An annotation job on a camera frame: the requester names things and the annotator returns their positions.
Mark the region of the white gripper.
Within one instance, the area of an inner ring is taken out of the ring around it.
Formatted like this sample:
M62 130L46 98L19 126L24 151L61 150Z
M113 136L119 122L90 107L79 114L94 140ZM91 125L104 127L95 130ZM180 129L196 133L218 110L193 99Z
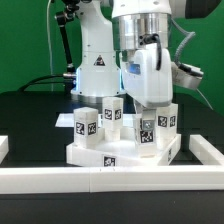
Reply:
M158 63L157 45L147 45L137 50L127 61L120 60L124 89L134 101L137 114L142 113L142 129L153 131L155 128L156 110L144 109L166 107L172 102L172 71L170 54L162 49L161 67Z

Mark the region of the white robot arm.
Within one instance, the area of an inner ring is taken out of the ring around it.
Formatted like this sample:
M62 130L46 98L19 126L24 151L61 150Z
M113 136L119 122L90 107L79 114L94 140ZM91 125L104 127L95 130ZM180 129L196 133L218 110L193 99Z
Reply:
M140 105L142 129L155 127L156 109L172 102L174 84L195 88L203 73L180 56L194 34L174 56L169 30L177 18L205 18L222 0L81 0L77 16L82 29L82 63L77 93L113 96L120 88Z

